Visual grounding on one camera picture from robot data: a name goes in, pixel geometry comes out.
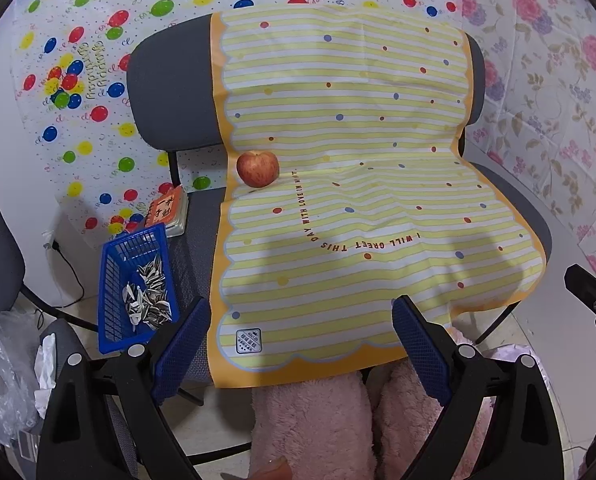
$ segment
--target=pink fluffy fabric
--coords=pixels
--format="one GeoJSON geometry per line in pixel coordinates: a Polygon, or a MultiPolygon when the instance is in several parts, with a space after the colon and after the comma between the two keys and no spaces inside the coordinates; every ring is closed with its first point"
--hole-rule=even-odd
{"type": "Polygon", "coordinates": [[[292,480],[372,480],[371,408],[360,374],[254,388],[249,476],[284,455],[292,480]]]}
{"type": "MultiPolygon", "coordinates": [[[[457,330],[450,330],[450,334],[457,344],[471,343],[457,330]]],[[[401,478],[431,433],[441,411],[438,401],[425,393],[411,361],[399,362],[382,389],[380,404],[374,413],[376,431],[382,444],[379,478],[401,478]]],[[[452,477],[454,480],[471,475],[489,427],[491,412],[491,402],[485,398],[472,437],[452,477]]]]}

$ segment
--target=blue plastic basket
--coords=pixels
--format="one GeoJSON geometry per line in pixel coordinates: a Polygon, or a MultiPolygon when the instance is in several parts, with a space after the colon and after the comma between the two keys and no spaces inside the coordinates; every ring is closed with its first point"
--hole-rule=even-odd
{"type": "Polygon", "coordinates": [[[146,343],[155,334],[155,331],[144,323],[138,323],[136,332],[133,332],[133,326],[122,300],[122,290],[127,283],[139,283],[135,270],[138,266],[145,266],[153,261],[156,254],[162,258],[172,322],[179,318],[164,224],[156,224],[132,235],[107,242],[102,248],[98,294],[100,353],[107,354],[127,349],[136,343],[146,343]]]}

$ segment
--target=red apple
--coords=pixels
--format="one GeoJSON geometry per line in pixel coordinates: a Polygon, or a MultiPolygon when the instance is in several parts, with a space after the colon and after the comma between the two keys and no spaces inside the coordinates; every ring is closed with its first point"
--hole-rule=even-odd
{"type": "Polygon", "coordinates": [[[244,152],[238,157],[236,170],[248,186],[264,187],[278,178],[280,164],[271,152],[244,152]]]}

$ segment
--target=book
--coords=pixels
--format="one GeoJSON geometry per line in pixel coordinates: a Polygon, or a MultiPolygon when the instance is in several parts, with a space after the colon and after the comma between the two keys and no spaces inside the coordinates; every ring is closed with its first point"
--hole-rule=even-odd
{"type": "Polygon", "coordinates": [[[189,197],[182,186],[174,187],[169,192],[156,198],[148,207],[145,227],[163,223],[167,238],[181,235],[187,226],[189,197]]]}

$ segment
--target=blue gripper pad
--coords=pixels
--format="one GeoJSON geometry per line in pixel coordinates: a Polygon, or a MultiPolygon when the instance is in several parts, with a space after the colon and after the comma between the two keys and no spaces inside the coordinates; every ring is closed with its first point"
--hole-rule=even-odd
{"type": "Polygon", "coordinates": [[[189,365],[209,330],[211,309],[204,298],[198,301],[178,329],[155,366],[151,397],[159,406],[177,394],[189,365]]]}
{"type": "MultiPolygon", "coordinates": [[[[429,397],[446,406],[452,398],[450,388],[451,371],[443,353],[436,347],[428,332],[440,325],[427,322],[408,296],[401,296],[393,302],[391,309],[393,328],[414,365],[420,382],[429,397]]],[[[441,334],[451,339],[445,332],[441,334]]]]}

